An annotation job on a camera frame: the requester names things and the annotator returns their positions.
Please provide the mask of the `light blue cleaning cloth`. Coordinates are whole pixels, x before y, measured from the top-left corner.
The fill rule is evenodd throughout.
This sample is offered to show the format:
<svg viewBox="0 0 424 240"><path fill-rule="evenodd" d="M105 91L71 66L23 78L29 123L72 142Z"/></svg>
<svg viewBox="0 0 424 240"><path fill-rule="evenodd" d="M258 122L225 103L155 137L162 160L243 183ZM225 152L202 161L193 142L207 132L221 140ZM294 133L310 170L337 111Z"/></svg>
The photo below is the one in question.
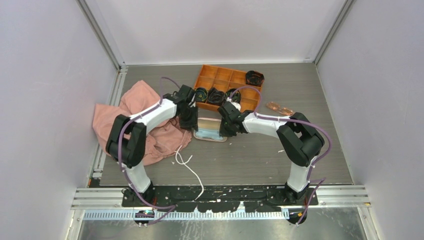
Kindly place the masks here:
<svg viewBox="0 0 424 240"><path fill-rule="evenodd" d="M220 136L219 130L199 128L194 132L194 136L200 139L210 139L213 141L223 141L224 138Z"/></svg>

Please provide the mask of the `pink glasses case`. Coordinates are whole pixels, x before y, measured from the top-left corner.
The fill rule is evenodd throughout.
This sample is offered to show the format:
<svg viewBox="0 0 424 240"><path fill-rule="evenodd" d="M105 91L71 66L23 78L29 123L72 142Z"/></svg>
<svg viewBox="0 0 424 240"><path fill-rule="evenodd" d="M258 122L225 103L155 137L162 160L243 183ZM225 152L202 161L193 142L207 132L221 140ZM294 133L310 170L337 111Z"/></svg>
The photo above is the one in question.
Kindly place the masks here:
<svg viewBox="0 0 424 240"><path fill-rule="evenodd" d="M198 140L223 143L228 138L220 134L221 119L199 117L198 129L193 131L193 136Z"/></svg>

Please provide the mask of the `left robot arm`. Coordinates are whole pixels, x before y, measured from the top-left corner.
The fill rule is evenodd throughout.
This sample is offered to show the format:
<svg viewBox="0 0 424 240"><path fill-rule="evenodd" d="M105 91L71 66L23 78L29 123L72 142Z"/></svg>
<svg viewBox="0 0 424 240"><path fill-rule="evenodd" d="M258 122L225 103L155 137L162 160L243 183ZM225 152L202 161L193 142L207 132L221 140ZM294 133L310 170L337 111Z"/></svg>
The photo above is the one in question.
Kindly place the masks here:
<svg viewBox="0 0 424 240"><path fill-rule="evenodd" d="M178 91L165 94L161 100L131 116L118 115L112 125L105 150L120 165L135 191L134 200L141 207L153 202L148 190L153 184L142 160L145 155L147 135L162 122L177 119L183 130L198 130L198 112L195 90L182 85Z"/></svg>

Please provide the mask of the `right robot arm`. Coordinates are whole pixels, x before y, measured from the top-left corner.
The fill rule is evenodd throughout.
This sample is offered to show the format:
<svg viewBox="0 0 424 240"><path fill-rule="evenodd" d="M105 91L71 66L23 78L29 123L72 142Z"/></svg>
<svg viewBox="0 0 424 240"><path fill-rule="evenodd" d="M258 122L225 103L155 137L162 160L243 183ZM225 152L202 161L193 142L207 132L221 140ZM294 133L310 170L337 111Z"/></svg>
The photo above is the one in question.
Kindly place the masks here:
<svg viewBox="0 0 424 240"><path fill-rule="evenodd" d="M277 138L291 161L289 177L283 194L288 203L299 205L306 197L314 164L322 158L320 152L331 138L321 127L310 123L304 114L271 116L255 111L241 112L227 101L218 108L221 115L219 133L224 137L242 134L262 134Z"/></svg>

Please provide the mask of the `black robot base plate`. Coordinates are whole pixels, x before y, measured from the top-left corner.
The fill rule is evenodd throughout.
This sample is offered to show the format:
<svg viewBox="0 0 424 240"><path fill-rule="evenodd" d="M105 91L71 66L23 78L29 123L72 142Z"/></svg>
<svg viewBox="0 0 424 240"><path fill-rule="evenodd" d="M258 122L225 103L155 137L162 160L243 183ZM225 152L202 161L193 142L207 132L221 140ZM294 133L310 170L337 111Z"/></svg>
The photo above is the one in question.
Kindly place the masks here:
<svg viewBox="0 0 424 240"><path fill-rule="evenodd" d="M318 205L319 201L309 187L301 196L278 185L156 185L142 197L160 212L201 213L235 212L244 207L249 213L277 212L283 206L300 208Z"/></svg>

